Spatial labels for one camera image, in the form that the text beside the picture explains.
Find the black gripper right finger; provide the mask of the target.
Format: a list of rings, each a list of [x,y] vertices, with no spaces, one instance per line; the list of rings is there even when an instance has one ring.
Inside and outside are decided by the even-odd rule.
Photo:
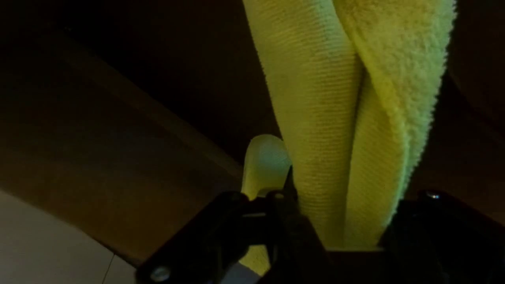
[[[403,201],[382,245],[398,284],[505,284],[505,229],[440,191]]]

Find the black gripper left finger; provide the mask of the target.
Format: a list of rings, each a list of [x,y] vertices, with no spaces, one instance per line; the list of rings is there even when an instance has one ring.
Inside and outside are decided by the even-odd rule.
[[[270,269],[262,284],[330,284],[328,256],[302,213],[292,174],[281,190],[267,194],[273,242],[267,245]]]

